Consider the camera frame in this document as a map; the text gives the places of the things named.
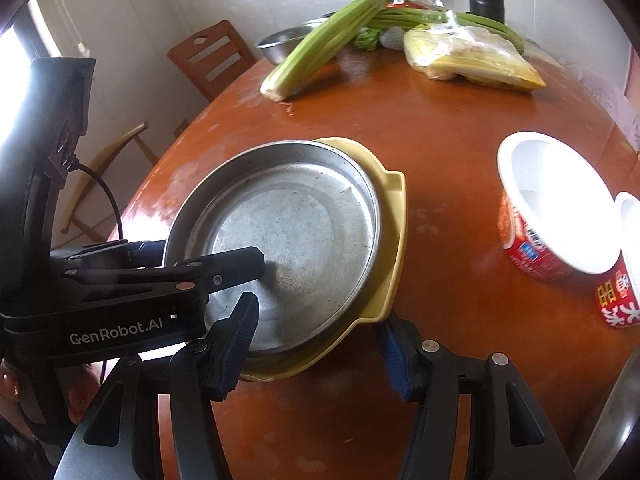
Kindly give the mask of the person's left hand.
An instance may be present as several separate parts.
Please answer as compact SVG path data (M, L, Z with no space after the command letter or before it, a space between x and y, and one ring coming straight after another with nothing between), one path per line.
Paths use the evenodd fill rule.
M100 388L99 374L101 365L98 363L75 366L75 380L66 391L67 413L70 421L78 425L84 417L85 411ZM29 428L18 406L21 387L12 370L1 363L1 416L23 434L29 433Z

